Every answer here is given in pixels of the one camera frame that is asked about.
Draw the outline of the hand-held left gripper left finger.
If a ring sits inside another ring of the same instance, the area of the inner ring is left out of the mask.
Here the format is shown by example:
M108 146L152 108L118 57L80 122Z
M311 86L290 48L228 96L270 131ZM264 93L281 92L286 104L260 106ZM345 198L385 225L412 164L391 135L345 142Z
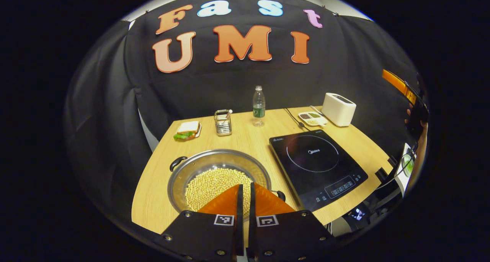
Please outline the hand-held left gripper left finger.
M234 185L201 210L182 211L155 244L186 262L236 262L244 254L243 185Z

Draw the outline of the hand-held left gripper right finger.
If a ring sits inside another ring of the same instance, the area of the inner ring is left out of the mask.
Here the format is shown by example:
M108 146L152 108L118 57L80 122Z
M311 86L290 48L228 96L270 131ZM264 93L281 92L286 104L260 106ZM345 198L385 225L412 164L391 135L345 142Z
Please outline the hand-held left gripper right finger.
M321 262L335 237L309 210L295 210L267 188L250 185L247 255L252 262Z

